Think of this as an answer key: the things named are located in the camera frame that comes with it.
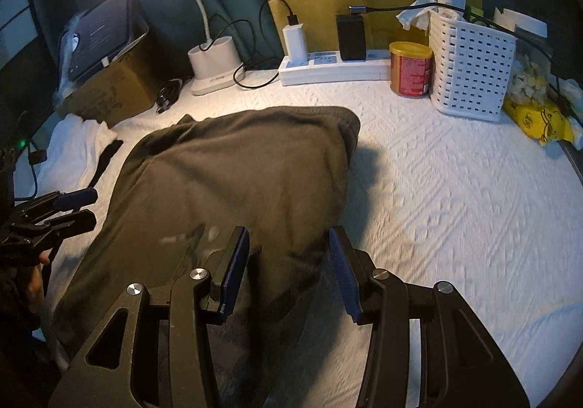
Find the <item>person left hand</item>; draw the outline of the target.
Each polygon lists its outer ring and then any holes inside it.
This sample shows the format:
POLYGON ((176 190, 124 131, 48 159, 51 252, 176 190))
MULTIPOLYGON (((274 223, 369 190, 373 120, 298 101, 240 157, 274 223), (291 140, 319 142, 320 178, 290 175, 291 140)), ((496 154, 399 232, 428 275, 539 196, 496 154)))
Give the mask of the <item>person left hand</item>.
POLYGON ((43 289, 43 267, 50 264, 50 251, 43 251, 39 255, 39 263, 36 266, 29 267, 26 295, 28 300, 28 308, 32 314, 40 314, 44 304, 44 289, 43 289))

